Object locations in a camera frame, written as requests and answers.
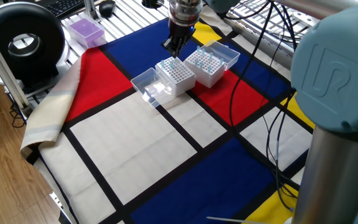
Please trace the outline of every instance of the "ur logo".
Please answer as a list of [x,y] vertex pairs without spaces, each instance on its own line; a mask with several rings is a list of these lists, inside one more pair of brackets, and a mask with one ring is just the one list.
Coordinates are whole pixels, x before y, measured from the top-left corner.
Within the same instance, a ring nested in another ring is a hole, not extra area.
[[330,49],[313,47],[302,91],[337,113],[351,93],[352,75],[358,64]]

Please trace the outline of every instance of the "transparent plastic box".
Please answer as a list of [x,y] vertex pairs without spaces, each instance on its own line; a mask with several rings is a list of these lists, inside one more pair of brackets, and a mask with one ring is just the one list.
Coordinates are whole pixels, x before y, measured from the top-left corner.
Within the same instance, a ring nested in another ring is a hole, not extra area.
[[66,27],[70,37],[87,49],[106,43],[104,27],[83,13],[67,21]]
[[195,74],[179,58],[170,57],[131,80],[143,99],[153,107],[173,101],[196,85]]
[[143,100],[149,102],[153,107],[168,103],[175,98],[172,94],[172,84],[162,78],[154,68],[133,78],[131,83],[142,95]]
[[211,88],[239,57],[239,52],[212,40],[186,58],[185,64],[195,73],[198,82]]

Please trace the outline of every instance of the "mondrian pattern mat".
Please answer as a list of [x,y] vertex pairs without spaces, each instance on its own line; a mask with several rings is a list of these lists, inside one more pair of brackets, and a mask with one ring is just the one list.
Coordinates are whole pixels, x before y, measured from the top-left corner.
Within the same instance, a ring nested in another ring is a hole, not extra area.
[[[270,169],[259,162],[267,161],[266,125],[286,102],[290,82],[253,61],[234,95],[236,136],[229,101],[249,59],[245,39],[204,21],[196,29],[181,60],[211,39],[241,52],[212,88],[197,83],[156,108],[135,92],[130,80],[170,57],[160,46],[168,36],[163,20],[88,49],[30,117],[21,153],[73,223],[223,223],[206,219],[219,217],[273,224],[291,216]],[[313,123],[295,100],[286,114],[279,168],[291,178],[301,175]]]

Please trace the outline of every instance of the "red square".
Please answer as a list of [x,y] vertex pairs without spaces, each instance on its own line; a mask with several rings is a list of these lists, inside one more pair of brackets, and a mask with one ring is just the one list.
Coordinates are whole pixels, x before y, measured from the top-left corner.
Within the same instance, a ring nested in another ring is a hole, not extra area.
[[131,82],[96,47],[81,57],[80,82],[66,121],[132,88]]
[[[225,122],[230,124],[230,96],[238,79],[238,76],[228,70],[212,88],[209,89],[196,82],[196,86],[191,90],[215,113],[222,117]],[[234,125],[239,124],[257,111],[260,108],[262,98],[261,94],[241,80],[233,98],[232,117]]]

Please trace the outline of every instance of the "clear plastic lid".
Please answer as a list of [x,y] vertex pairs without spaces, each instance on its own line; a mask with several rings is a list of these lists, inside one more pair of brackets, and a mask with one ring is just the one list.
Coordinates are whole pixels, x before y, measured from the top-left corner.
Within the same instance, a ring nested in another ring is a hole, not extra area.
[[205,49],[206,53],[213,53],[215,57],[223,58],[223,62],[226,64],[225,70],[231,68],[240,57],[240,53],[230,49],[228,46],[223,45],[215,40],[211,40],[201,47],[201,50]]
[[132,85],[146,102],[153,107],[163,105],[175,99],[170,83],[163,79],[154,68],[138,75],[131,80]]

